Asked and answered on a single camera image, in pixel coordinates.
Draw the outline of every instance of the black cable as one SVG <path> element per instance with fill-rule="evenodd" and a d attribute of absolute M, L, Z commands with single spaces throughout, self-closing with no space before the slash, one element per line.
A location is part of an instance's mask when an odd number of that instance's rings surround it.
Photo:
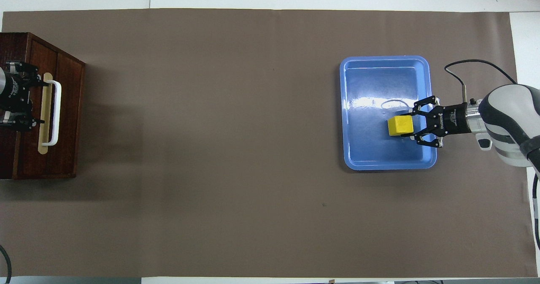
<path fill-rule="evenodd" d="M 450 73 L 450 75 L 452 75 L 453 77 L 455 77 L 459 81 L 459 83 L 461 84 L 461 92 L 462 92 L 463 102 L 464 103 L 467 102 L 467 88 L 465 86 L 465 83 L 463 83 L 463 80 L 461 80 L 461 78 L 459 78 L 456 74 L 454 74 L 448 68 L 451 67 L 452 65 L 457 65 L 459 63 L 465 63 L 465 62 L 481 62 L 481 63 L 491 65 L 492 67 L 497 69 L 499 72 L 501 72 L 503 75 L 505 75 L 506 78 L 508 78 L 508 80 L 510 80 L 512 82 L 512 84 L 517 84 L 517 82 L 513 78 L 511 78 L 510 75 L 508 75 L 508 73 L 506 73 L 503 69 L 499 68 L 496 64 L 494 64 L 494 63 L 492 63 L 490 61 L 483 60 L 483 59 L 464 59 L 464 60 L 454 61 L 452 63 L 449 63 L 449 64 L 445 65 L 444 70 L 446 72 Z"/>
<path fill-rule="evenodd" d="M 536 198 L 536 189 L 538 186 L 538 175 L 535 173 L 535 178 L 532 180 L 532 206 L 535 214 L 535 239 L 536 247 L 540 250 L 540 235 L 538 234 L 538 201 Z"/>
<path fill-rule="evenodd" d="M 8 284 L 11 281 L 11 260 L 9 259 L 8 253 L 5 251 L 2 245 L 0 245 L 0 252 L 4 255 L 5 262 L 8 265 L 8 277 L 5 279 L 6 284 Z"/>

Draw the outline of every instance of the brown paper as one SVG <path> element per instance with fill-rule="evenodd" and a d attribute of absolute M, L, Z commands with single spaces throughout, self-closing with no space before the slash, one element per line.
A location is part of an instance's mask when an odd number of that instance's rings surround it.
<path fill-rule="evenodd" d="M 87 63 L 77 178 L 0 184 L 16 276 L 536 276 L 525 170 L 472 135 L 427 170 L 343 161 L 344 58 L 421 55 L 453 105 L 446 63 L 516 75 L 507 13 L 45 11 L 3 31 Z M 470 97 L 507 83 L 454 72 Z"/>

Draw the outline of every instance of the yellow cube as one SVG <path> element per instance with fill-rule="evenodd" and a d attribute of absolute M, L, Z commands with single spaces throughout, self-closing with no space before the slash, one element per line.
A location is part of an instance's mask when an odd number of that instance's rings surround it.
<path fill-rule="evenodd" d="M 411 115 L 396 115 L 388 120 L 388 133 L 390 136 L 412 133 L 413 117 Z"/>

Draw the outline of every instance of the blue tray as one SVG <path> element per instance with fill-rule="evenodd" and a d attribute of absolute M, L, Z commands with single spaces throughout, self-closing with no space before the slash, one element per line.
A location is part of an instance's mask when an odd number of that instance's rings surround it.
<path fill-rule="evenodd" d="M 426 169 L 435 164 L 436 148 L 389 136 L 386 122 L 407 113 L 415 101 L 432 95 L 426 59 L 349 57 L 341 62 L 340 76 L 343 152 L 351 169 Z M 417 132 L 426 127 L 426 122 L 417 115 L 413 126 Z M 432 141 L 434 136 L 425 139 Z"/>

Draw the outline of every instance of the wooden cabinet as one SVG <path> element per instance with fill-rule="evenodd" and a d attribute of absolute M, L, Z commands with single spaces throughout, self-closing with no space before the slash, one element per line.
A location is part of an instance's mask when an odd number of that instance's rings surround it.
<path fill-rule="evenodd" d="M 48 153 L 38 152 L 39 128 L 16 132 L 0 127 L 0 179 L 56 179 L 74 177 L 81 128 L 81 98 L 85 64 L 31 33 L 0 33 L 0 65 L 20 60 L 49 72 L 62 85 L 58 142 Z M 42 88 L 30 91 L 32 115 L 41 116 Z"/>

